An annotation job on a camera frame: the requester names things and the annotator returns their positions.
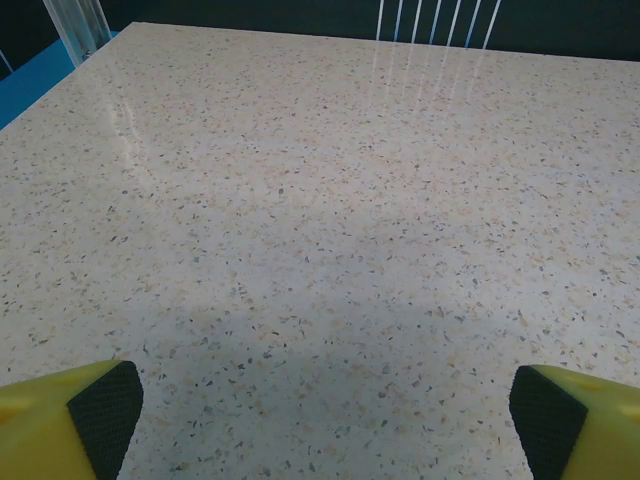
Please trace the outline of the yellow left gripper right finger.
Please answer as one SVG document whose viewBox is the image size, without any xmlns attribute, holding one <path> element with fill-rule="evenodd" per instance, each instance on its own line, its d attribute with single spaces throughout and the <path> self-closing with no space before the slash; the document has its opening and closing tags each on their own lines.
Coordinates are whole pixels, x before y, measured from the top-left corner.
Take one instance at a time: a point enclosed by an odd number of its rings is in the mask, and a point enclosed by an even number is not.
<svg viewBox="0 0 640 480">
<path fill-rule="evenodd" d="M 637 479 L 639 389 L 548 365 L 522 365 L 509 412 L 535 479 Z"/>
</svg>

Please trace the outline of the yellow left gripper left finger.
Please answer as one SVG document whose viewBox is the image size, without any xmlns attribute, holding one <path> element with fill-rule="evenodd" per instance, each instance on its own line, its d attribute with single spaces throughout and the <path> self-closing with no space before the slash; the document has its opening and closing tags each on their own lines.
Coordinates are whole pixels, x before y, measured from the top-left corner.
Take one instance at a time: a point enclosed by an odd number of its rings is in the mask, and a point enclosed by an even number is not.
<svg viewBox="0 0 640 480">
<path fill-rule="evenodd" d="M 142 405 L 131 361 L 100 361 L 3 386 L 1 477 L 115 479 Z"/>
</svg>

